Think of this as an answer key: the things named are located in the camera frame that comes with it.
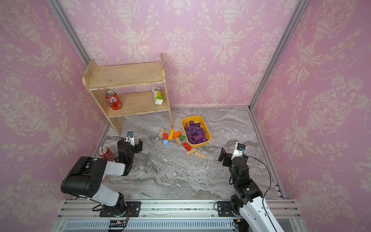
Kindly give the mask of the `purple long brick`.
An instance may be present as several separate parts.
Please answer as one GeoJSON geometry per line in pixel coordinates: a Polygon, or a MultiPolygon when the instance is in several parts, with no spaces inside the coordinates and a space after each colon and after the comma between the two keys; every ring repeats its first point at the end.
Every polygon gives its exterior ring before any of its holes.
{"type": "Polygon", "coordinates": [[[193,137],[194,141],[202,141],[203,140],[203,134],[199,134],[193,137]]]}

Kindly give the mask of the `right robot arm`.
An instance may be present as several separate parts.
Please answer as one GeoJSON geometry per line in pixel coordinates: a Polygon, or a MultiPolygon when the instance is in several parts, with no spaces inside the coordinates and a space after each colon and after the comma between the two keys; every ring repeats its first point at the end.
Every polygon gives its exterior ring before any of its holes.
{"type": "Polygon", "coordinates": [[[222,148],[218,158],[230,169],[230,184],[235,190],[230,201],[232,211],[241,216],[253,232],[282,232],[283,228],[268,207],[265,195],[250,177],[247,164],[250,156],[244,151],[244,145],[238,143],[232,154],[222,148]]]}

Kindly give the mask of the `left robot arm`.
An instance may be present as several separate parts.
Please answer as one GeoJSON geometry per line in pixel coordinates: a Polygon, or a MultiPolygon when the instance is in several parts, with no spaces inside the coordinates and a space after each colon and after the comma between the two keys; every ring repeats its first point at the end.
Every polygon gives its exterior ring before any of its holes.
{"type": "Polygon", "coordinates": [[[100,204],[101,217],[136,217],[140,202],[127,203],[124,195],[108,188],[102,181],[106,176],[127,176],[132,169],[134,155],[143,150],[143,141],[133,137],[121,138],[118,157],[114,161],[102,158],[81,157],[61,184],[61,191],[83,197],[100,204]]]}

